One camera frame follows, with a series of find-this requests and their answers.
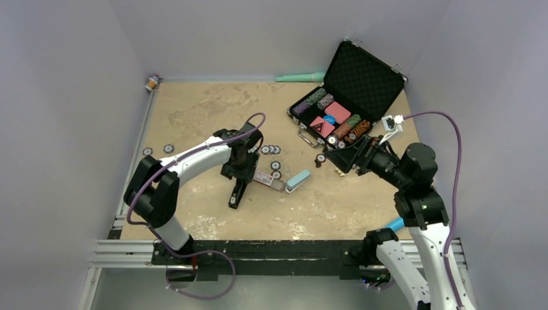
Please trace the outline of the black stapler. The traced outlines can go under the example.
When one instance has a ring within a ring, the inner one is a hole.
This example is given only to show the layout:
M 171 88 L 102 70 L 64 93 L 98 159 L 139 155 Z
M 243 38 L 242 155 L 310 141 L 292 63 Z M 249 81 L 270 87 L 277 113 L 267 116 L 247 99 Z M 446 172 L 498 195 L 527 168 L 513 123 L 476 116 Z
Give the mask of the black stapler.
M 228 206 L 230 208 L 238 209 L 247 186 L 248 183 L 245 180 L 236 180 L 235 186 L 228 202 Z

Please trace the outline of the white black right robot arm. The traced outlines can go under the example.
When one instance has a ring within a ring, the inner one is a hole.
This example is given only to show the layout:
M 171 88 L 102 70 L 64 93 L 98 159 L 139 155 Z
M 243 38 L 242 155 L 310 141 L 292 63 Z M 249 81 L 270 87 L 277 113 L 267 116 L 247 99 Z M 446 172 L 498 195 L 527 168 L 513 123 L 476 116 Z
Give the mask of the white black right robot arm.
M 395 209 L 413 238 L 422 269 L 409 259 L 390 228 L 368 231 L 362 255 L 382 263 L 402 290 L 411 309 L 474 309 L 450 247 L 452 236 L 447 210 L 433 185 L 436 154 L 423 143 L 412 143 L 401 157 L 379 138 L 363 136 L 325 157 L 344 170 L 357 167 L 361 176 L 371 172 L 396 188 Z

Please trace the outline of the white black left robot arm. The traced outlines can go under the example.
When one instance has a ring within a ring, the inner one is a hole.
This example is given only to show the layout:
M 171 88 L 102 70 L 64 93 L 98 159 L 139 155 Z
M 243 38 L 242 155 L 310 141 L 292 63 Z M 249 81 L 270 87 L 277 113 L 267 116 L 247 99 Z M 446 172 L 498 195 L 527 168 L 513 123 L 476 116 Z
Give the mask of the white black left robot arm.
M 176 264 L 185 264 L 193 255 L 193 237 L 175 216 L 180 187 L 219 166 L 223 177 L 236 180 L 227 204 L 237 209 L 254 177 L 260 157 L 256 146 L 262 140 L 258 127 L 246 122 L 238 130 L 218 130 L 203 143 L 175 156 L 157 160 L 146 155 L 132 175 L 123 200 L 165 242 L 168 257 Z

